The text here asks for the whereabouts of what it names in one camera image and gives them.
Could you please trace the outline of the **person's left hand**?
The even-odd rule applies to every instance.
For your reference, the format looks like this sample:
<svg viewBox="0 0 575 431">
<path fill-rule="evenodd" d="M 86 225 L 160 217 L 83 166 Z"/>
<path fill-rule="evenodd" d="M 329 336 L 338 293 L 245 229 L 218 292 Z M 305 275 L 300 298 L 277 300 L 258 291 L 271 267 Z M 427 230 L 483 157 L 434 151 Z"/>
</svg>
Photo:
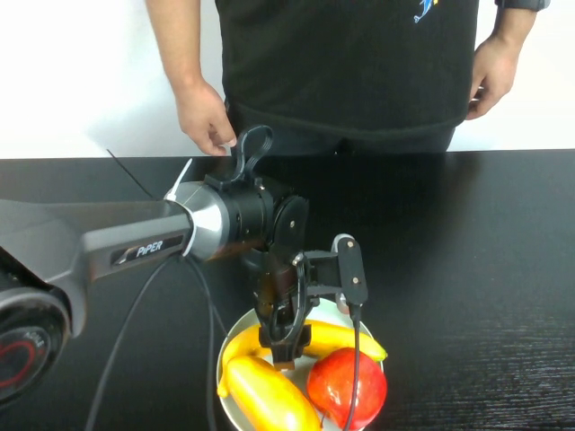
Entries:
<svg viewBox="0 0 575 431">
<path fill-rule="evenodd" d="M 466 119 L 487 114 L 511 90 L 522 43 L 491 35 L 476 50 Z"/>
</svg>

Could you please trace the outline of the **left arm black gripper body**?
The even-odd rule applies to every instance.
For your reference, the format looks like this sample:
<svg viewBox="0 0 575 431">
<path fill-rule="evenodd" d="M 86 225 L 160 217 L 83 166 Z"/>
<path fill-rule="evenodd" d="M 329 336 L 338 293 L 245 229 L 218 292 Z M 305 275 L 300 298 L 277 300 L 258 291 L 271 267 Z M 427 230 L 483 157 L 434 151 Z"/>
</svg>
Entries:
<svg viewBox="0 0 575 431">
<path fill-rule="evenodd" d="M 293 344 L 310 312 L 320 304 L 307 292 L 305 264 L 299 256 L 282 261 L 271 251 L 252 249 L 243 257 L 253 282 L 254 310 L 260 322 L 260 343 Z"/>
</svg>

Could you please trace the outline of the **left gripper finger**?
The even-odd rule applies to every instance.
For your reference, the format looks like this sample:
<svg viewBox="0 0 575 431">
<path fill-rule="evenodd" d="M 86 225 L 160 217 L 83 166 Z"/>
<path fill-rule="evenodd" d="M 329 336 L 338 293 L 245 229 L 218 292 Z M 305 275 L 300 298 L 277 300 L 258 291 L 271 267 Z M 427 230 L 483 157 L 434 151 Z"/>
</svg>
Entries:
<svg viewBox="0 0 575 431">
<path fill-rule="evenodd" d="M 305 324 L 296 341 L 296 358 L 301 357 L 304 354 L 304 350 L 311 343 L 312 338 L 312 326 L 310 324 Z"/>
<path fill-rule="evenodd" d="M 295 369 L 296 351 L 293 344 L 274 344 L 270 347 L 272 364 L 278 371 Z"/>
</svg>

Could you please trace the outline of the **person's right hand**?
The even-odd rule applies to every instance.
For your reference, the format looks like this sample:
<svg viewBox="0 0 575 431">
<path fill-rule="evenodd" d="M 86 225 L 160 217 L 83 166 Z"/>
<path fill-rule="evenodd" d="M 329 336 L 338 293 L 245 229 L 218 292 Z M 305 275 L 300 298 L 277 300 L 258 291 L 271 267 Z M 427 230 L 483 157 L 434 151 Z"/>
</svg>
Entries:
<svg viewBox="0 0 575 431">
<path fill-rule="evenodd" d="M 181 131 L 203 154 L 227 155 L 228 149 L 236 145 L 236 133 L 216 90 L 199 80 L 173 92 Z"/>
</svg>

